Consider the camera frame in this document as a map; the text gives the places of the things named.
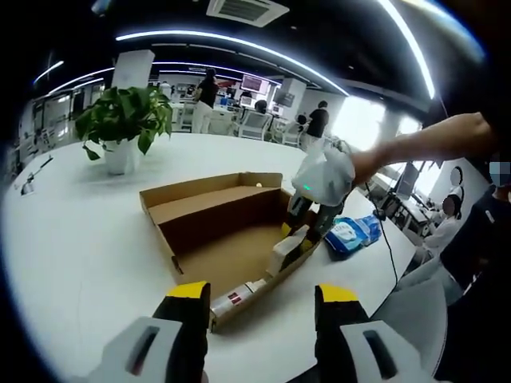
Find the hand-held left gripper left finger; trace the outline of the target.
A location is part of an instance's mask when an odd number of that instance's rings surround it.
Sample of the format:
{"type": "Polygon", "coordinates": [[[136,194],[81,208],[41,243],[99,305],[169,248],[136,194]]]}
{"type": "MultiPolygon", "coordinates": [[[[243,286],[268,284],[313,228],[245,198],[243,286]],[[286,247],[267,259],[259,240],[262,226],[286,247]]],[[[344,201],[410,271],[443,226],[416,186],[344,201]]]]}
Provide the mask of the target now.
{"type": "Polygon", "coordinates": [[[200,382],[208,352],[211,285],[173,287],[150,317],[129,324],[104,348],[87,382],[200,382]]]}

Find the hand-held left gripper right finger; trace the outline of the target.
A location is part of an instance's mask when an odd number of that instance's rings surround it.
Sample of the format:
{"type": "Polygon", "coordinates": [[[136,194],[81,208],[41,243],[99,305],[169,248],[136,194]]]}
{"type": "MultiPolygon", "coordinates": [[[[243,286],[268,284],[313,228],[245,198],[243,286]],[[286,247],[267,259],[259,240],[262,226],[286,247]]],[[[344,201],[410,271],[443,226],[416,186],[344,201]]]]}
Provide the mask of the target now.
{"type": "Polygon", "coordinates": [[[315,357],[321,382],[434,382],[419,352],[383,321],[372,321],[351,290],[315,287],[315,357]]]}

